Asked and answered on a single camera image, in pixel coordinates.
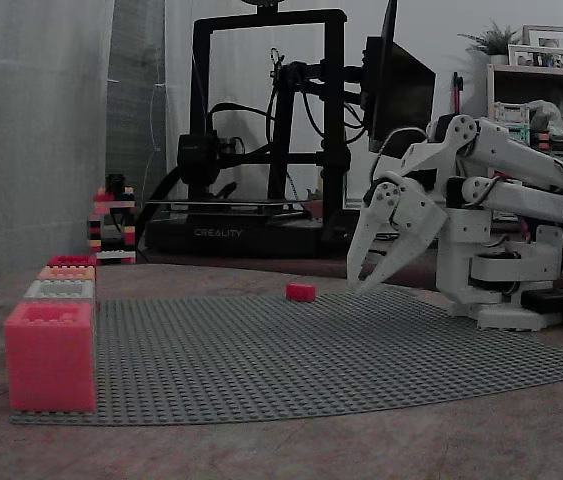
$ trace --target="pink lego brick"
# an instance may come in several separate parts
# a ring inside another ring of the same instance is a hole
[[[317,298],[317,289],[313,285],[289,283],[286,287],[286,298],[295,302],[314,302]]]
[[[95,267],[45,267],[37,280],[95,280]]]
[[[55,255],[48,262],[48,267],[94,267],[97,257],[94,255]]]
[[[20,303],[5,321],[10,407],[95,409],[92,305]]]
[[[94,196],[95,202],[114,202],[114,195],[112,193],[97,193]]]

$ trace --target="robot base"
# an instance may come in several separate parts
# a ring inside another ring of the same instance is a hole
[[[538,332],[562,323],[560,313],[542,315],[509,303],[471,306],[454,304],[450,308],[450,314],[476,320],[480,329]]]

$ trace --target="photo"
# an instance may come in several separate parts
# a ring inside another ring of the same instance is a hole
[[[523,27],[523,42],[532,47],[563,50],[563,27],[525,25]]]
[[[563,49],[510,45],[510,65],[518,67],[545,67],[563,70]]]

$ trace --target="lego baseplate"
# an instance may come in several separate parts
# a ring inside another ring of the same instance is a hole
[[[190,425],[447,402],[563,380],[563,351],[394,289],[101,303],[96,413],[16,424]]]

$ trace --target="stacked lego bricks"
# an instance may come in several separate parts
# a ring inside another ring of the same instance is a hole
[[[95,410],[96,264],[53,257],[6,319],[13,410]]]
[[[134,191],[125,187],[124,194],[115,197],[100,188],[94,196],[94,212],[88,224],[90,253],[96,256],[98,265],[114,263],[136,263],[135,227],[134,227]],[[104,235],[105,218],[109,216],[122,236],[106,238]]]

